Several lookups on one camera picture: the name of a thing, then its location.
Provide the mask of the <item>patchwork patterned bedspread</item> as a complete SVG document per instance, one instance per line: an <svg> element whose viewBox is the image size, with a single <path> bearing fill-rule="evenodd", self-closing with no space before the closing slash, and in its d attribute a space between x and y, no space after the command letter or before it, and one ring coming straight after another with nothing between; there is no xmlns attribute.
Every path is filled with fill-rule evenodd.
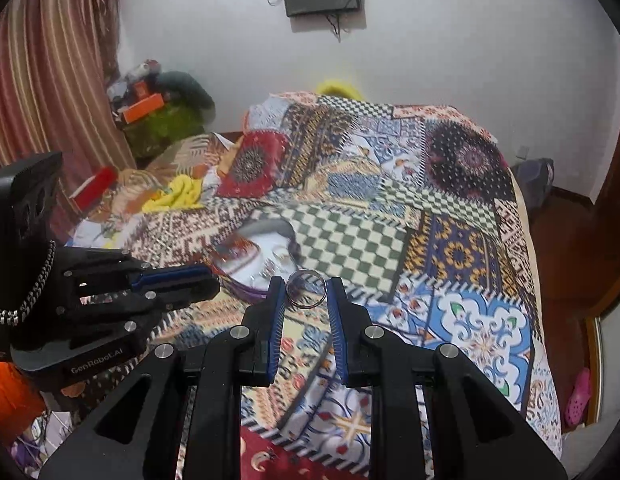
<svg viewBox="0 0 620 480"><path fill-rule="evenodd" d="M202 206L143 212L179 174L203 180ZM299 270L340 278L408 344L458 346L562 452L525 202L486 129L447 105L275 93L248 110L237 141L203 133L121 171L71 241L164 268L210 262L235 230L272 218L293 226ZM222 282L217 298L167 314L152 341L202 344L247 307Z"/></svg>

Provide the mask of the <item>pink slipper on floor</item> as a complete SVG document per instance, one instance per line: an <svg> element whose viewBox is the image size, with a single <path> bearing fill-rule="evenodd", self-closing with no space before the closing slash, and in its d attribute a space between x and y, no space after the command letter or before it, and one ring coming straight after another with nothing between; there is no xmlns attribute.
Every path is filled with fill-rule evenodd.
<svg viewBox="0 0 620 480"><path fill-rule="evenodd" d="M587 411L588 403L591 399L591 372L585 367L580 370L576 377L572 394L566 404L564 416L569 427L580 424L584 413Z"/></svg>

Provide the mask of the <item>orange jacket sleeve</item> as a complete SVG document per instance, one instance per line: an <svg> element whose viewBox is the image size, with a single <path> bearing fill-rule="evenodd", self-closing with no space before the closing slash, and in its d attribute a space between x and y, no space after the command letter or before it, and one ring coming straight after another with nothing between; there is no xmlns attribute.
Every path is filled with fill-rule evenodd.
<svg viewBox="0 0 620 480"><path fill-rule="evenodd" d="M11 444L44 411L38 389L12 363L0 362L0 444Z"/></svg>

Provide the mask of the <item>red rectangular box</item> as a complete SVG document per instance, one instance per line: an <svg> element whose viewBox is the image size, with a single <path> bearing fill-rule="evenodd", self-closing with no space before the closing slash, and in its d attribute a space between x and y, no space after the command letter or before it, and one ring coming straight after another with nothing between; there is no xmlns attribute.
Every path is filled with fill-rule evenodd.
<svg viewBox="0 0 620 480"><path fill-rule="evenodd" d="M71 194L70 199L80 211L87 211L115 184L117 178L118 171L114 167L103 167L92 177L86 179L83 184Z"/></svg>

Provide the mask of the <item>yellow cloth on bed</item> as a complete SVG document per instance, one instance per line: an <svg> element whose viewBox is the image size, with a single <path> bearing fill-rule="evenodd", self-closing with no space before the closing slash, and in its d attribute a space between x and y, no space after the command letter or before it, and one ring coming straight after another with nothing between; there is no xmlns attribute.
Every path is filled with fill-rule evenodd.
<svg viewBox="0 0 620 480"><path fill-rule="evenodd" d="M143 204L142 211L161 212L169 210L198 209L202 195L203 180L193 179L187 174L174 177L166 188L153 192Z"/></svg>

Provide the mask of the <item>red striped curtain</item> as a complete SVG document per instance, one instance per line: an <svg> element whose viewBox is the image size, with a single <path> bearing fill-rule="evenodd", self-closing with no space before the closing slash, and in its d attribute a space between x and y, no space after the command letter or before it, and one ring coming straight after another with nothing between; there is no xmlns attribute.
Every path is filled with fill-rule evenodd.
<svg viewBox="0 0 620 480"><path fill-rule="evenodd" d="M0 168L62 152L51 220L61 240L81 217L71 193L103 167L135 165L106 94L118 39L118 0L11 0L0 14Z"/></svg>

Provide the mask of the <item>green cloth covered pile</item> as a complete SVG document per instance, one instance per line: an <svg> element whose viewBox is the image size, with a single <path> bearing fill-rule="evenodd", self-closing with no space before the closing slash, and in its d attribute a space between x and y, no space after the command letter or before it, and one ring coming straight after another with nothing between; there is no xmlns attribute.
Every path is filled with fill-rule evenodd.
<svg viewBox="0 0 620 480"><path fill-rule="evenodd" d="M132 156L139 165L154 159L172 144L203 132L203 116L198 108L173 103L124 126Z"/></svg>

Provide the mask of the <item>purple heart-shaped jewelry box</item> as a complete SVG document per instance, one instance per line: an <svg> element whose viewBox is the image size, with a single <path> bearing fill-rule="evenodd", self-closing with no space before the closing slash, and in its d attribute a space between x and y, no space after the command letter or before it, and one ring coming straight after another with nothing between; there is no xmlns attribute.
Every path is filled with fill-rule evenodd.
<svg viewBox="0 0 620 480"><path fill-rule="evenodd" d="M271 278L286 281L300 269L300 246L282 218L249 221L214 246L210 266L229 292L256 304L267 296Z"/></svg>

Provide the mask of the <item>dark bag on floor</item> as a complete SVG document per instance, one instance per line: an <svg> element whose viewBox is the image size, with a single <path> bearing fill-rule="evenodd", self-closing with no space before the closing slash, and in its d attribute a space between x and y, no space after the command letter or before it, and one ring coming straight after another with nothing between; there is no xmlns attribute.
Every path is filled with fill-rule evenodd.
<svg viewBox="0 0 620 480"><path fill-rule="evenodd" d="M542 207L554 182L554 162L550 158L527 159L511 166L528 211Z"/></svg>

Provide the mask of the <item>yellow round object behind bed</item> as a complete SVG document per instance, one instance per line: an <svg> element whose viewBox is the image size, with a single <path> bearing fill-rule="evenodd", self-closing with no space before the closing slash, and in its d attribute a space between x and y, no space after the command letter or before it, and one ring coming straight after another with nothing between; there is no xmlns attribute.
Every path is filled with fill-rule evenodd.
<svg viewBox="0 0 620 480"><path fill-rule="evenodd" d="M339 79L325 79L316 86L316 93L321 96L337 96L338 98L363 101L362 93L352 84Z"/></svg>

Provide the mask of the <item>orange box on pile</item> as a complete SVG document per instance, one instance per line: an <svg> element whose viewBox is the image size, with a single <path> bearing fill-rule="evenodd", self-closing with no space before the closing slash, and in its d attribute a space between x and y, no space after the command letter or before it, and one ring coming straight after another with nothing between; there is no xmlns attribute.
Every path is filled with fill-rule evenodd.
<svg viewBox="0 0 620 480"><path fill-rule="evenodd" d="M127 107L122 113L124 122L132 124L144 118L150 113L156 112L165 106L165 101L160 93L154 93L145 99L139 100L132 106Z"/></svg>

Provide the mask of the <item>brown wooden door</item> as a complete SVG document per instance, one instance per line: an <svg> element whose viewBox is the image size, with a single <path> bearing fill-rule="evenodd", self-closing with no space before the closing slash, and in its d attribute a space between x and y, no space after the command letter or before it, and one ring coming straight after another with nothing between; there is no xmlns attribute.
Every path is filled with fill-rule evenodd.
<svg viewBox="0 0 620 480"><path fill-rule="evenodd" d="M593 208L594 293L592 316L610 310L620 297L620 123L615 148Z"/></svg>

